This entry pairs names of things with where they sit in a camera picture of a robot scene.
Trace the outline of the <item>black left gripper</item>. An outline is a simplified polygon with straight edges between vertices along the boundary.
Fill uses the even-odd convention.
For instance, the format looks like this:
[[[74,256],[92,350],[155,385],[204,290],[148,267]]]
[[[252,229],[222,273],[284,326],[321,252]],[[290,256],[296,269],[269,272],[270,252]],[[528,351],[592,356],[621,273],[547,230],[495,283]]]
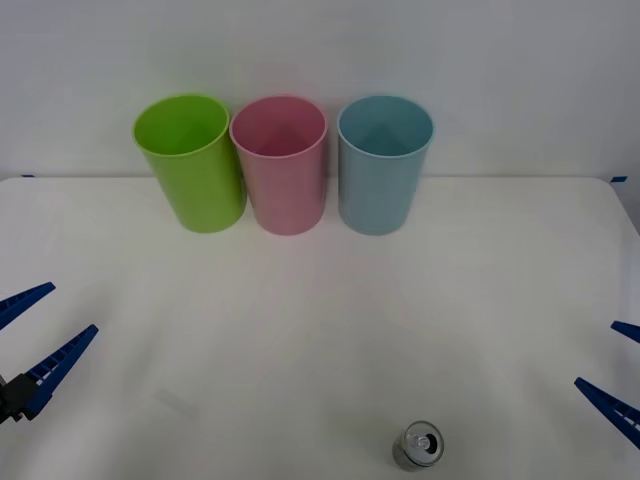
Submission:
[[[4,329],[35,303],[55,290],[46,282],[0,301],[0,329]],[[37,417],[54,391],[87,349],[99,329],[90,325],[54,353],[8,383],[0,377],[0,423],[12,418]]]

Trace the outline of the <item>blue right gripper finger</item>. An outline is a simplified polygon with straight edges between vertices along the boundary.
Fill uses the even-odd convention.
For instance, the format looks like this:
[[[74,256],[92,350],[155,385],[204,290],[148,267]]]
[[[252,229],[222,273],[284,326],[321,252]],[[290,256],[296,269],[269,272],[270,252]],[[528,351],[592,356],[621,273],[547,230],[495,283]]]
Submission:
[[[614,321],[611,324],[611,328],[636,343],[640,343],[640,327],[638,325]]]
[[[624,436],[639,435],[640,413],[634,407],[578,377],[574,385],[587,400]]]

